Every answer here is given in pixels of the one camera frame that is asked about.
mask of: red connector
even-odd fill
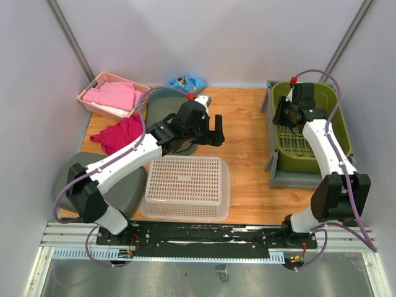
[[[291,77],[291,79],[290,79],[290,84],[291,85],[294,85],[295,83],[297,83],[297,77]]]
[[[188,100],[194,100],[194,94],[193,93],[187,93],[187,99]]]

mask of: dark green cushion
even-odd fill
[[[66,185],[70,166],[80,163],[85,167],[88,164],[95,163],[104,158],[106,158],[106,156],[97,155],[95,153],[78,153],[74,155],[55,183],[53,189],[54,199],[56,199],[56,196]],[[122,211],[126,217],[132,218],[144,195],[146,181],[147,171],[143,167],[140,167],[111,187],[111,189],[103,195],[103,198],[114,208]],[[59,206],[62,209],[75,212],[73,205],[70,203],[69,199],[67,199],[66,195],[62,196]]]

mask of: white plastic basket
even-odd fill
[[[230,195],[221,158],[166,156],[150,164],[140,211],[147,218],[220,222],[228,217]]]

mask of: red cloth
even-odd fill
[[[100,142],[105,153],[111,155],[127,146],[142,134],[142,123],[138,115],[123,118],[114,126],[108,126],[100,134],[93,135],[89,139]]]

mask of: pink basket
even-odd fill
[[[93,81],[91,81],[91,83],[88,85],[88,87],[86,87],[85,90],[82,91],[81,94],[77,97],[77,100],[79,100],[81,102],[81,104],[83,104],[85,106],[85,108],[88,109],[89,111],[92,111],[93,113],[100,114],[101,116],[104,116],[108,119],[113,119],[115,121],[122,120],[122,117],[120,117],[116,114],[110,113],[107,110],[103,110],[99,106],[95,106],[89,102],[83,101],[83,97],[87,93],[88,90],[90,90],[93,87],[99,88],[100,86],[105,84],[105,82],[132,82],[134,84],[135,89],[138,91],[141,91],[142,93],[146,92],[149,89],[149,87],[146,87],[145,85],[140,85],[136,82],[133,82],[133,81],[127,80],[127,79],[123,79],[120,76],[116,76],[116,75],[108,73],[108,72],[101,72]],[[145,107],[147,105],[147,102],[149,101],[149,97],[150,97],[150,95],[145,97],[145,99],[142,102],[142,107]],[[127,117],[130,117],[135,113],[137,113],[137,106],[134,110],[132,110],[127,115]]]

